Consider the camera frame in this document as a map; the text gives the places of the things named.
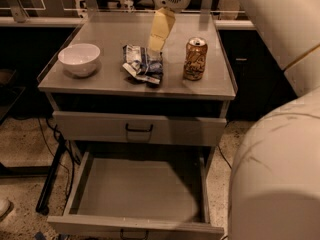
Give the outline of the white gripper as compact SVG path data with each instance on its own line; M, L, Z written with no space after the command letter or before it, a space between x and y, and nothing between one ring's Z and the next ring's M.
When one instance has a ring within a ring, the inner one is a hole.
M158 9L153 17L148 48L160 52L175 23L175 13L186 9L191 0L153 0Z

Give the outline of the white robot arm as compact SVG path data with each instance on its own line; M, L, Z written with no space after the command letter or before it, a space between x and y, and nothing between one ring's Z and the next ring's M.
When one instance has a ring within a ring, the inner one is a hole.
M320 0L238 0L297 97L234 156L222 240L320 240Z

